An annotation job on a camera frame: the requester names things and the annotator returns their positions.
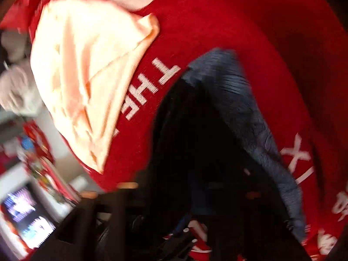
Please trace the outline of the screen with colourful picture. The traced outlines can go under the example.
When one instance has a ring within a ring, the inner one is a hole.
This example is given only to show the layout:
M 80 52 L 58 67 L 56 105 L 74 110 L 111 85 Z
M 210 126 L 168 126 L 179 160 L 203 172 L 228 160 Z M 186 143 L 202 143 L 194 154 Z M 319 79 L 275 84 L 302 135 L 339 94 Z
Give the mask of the screen with colourful picture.
M 9 192 L 1 201 L 1 214 L 26 252 L 41 246 L 56 228 L 30 183 Z

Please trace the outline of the cream folded cloth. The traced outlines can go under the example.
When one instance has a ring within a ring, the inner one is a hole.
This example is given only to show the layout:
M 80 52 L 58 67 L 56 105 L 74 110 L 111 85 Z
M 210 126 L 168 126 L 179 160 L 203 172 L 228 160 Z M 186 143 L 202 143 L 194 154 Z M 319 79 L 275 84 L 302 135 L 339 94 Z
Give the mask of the cream folded cloth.
M 107 0 L 52 0 L 32 43 L 31 69 L 56 129 L 102 173 L 136 68 L 159 34 L 157 18 Z

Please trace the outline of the red wedding blanket white characters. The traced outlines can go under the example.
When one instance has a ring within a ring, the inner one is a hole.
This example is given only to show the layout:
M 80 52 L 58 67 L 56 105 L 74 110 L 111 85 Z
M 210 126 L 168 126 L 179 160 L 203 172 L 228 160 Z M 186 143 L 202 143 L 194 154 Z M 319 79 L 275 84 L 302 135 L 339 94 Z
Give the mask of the red wedding blanket white characters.
M 34 37 L 51 0 L 1 5 L 1 28 Z M 160 32 L 141 60 L 117 123 L 104 190 L 150 158 L 155 112 L 188 64 L 213 48 L 234 50 L 281 162 L 298 181 L 304 248 L 327 260 L 347 224 L 347 32 L 326 0 L 110 0 L 157 17 Z

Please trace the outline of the black pants blue side stripes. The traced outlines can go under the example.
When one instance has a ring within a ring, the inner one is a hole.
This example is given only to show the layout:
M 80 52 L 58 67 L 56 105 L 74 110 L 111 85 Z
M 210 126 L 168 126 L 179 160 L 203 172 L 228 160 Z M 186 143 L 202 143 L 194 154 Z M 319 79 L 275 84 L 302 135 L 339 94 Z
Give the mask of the black pants blue side stripes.
M 301 190 L 233 51 L 192 61 L 165 96 L 148 172 L 149 240 L 196 219 L 213 260 L 309 260 Z

